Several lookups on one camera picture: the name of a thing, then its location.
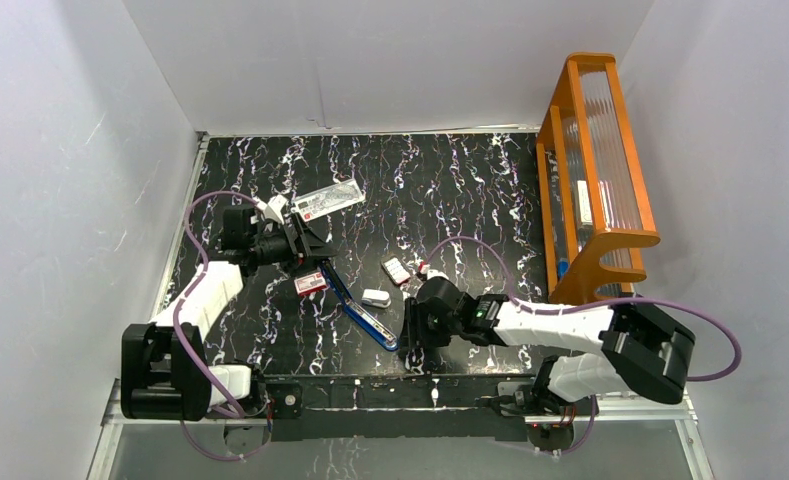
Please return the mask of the silver staple strips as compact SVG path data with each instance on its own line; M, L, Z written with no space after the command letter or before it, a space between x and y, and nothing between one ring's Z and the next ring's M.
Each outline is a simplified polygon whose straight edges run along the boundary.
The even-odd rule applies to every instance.
M403 285L411 279L411 274L405 264L396 256L382 260L381 267L396 286Z

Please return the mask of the red white staple box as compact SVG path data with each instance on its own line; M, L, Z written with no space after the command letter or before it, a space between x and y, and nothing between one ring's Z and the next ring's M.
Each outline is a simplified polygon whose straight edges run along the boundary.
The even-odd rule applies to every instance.
M294 287L296 293L303 297L316 292L326 290L329 285L325 275L320 269L316 269L310 273L305 273L294 278Z

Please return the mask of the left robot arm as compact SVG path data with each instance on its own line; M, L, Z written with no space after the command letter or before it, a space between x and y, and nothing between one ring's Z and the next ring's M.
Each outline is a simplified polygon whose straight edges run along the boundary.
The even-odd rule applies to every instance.
M253 206L222 213L217 249L191 282L146 323L121 339L121 410L129 419L198 421L222 407L232 417L256 416L269 400L252 366L210 366L204 341L226 307L259 268L276 265L302 278L316 275L338 250L299 213L268 218Z

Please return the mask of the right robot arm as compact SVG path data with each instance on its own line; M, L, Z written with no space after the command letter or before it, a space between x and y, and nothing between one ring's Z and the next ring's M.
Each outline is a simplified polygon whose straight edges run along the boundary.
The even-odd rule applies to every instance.
M677 404L696 340L687 327L641 299L613 298L588 307L532 303L506 294L471 296L436 276L405 301L401 354L446 347L454 337L477 346L566 350L543 360L528 392L499 399L547 414L587 397L626 391Z

